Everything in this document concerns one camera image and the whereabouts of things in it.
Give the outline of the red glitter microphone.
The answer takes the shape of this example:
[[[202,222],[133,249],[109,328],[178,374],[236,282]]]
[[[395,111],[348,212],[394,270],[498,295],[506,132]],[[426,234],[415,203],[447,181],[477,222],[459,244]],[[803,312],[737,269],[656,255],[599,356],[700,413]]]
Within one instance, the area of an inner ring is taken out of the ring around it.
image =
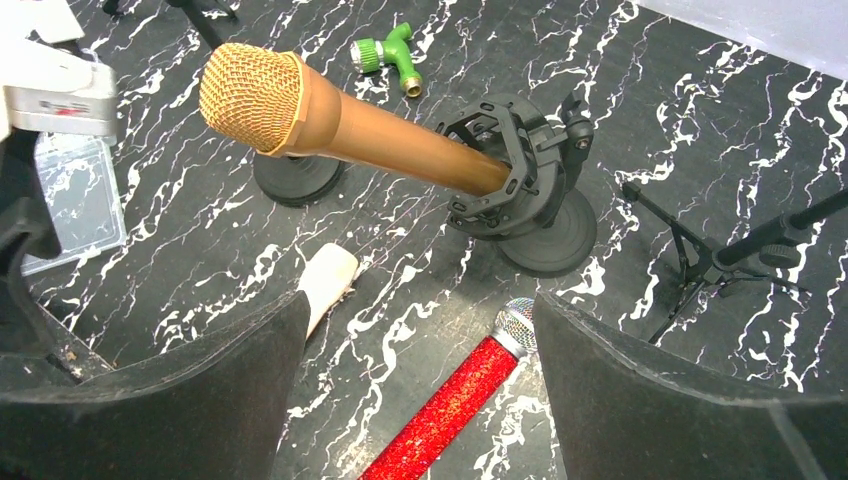
[[[537,350],[534,300],[508,301],[493,329],[360,475],[419,479],[516,369]]]

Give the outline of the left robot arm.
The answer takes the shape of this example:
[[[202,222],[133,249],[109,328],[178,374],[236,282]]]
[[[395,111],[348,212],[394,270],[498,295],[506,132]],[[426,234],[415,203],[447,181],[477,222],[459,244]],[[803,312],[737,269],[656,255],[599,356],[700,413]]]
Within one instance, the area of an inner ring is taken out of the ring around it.
[[[1,4],[1,353],[51,360],[55,340],[22,273],[62,252],[37,171],[43,134],[117,133],[114,70],[82,58],[66,1]]]

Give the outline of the pink microphone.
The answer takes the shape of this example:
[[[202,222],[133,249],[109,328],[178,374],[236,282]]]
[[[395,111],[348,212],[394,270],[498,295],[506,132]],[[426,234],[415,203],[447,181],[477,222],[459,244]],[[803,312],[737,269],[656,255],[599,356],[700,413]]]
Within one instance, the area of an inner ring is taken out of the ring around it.
[[[306,262],[297,290],[303,292],[310,307],[306,339],[319,322],[350,290],[357,278],[359,260],[345,248],[327,243]]]

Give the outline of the gold microphone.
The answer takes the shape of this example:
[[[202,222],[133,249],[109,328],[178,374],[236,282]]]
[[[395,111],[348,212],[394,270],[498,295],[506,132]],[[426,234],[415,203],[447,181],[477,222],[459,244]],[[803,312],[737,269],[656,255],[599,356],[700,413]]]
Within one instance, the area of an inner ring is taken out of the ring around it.
[[[204,66],[200,112],[269,157],[326,156],[467,194],[498,191],[502,162],[338,89],[293,52],[225,43]]]

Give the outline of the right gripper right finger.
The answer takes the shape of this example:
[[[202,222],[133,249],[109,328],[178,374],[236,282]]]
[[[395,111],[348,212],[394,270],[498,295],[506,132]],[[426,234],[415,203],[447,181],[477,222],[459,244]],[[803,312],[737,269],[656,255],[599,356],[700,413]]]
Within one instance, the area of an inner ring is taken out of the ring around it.
[[[571,479],[843,479],[847,398],[718,373],[540,292],[533,324]]]

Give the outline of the black round base clip stand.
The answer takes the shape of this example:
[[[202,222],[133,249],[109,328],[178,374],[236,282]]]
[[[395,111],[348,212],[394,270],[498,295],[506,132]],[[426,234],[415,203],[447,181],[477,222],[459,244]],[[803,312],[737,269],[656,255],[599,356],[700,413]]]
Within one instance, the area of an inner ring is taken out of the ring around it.
[[[195,1],[167,0],[166,3],[185,14],[211,50],[223,44]],[[338,184],[344,170],[339,160],[272,158],[259,154],[254,156],[252,167],[253,178],[260,190],[271,200],[291,207],[300,207],[325,196]]]

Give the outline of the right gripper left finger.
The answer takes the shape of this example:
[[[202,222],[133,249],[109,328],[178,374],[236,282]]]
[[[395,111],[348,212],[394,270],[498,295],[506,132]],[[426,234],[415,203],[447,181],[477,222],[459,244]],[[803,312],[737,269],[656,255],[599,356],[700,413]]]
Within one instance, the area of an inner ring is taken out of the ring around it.
[[[5,479],[266,479],[311,309],[303,293],[76,386],[1,396]]]

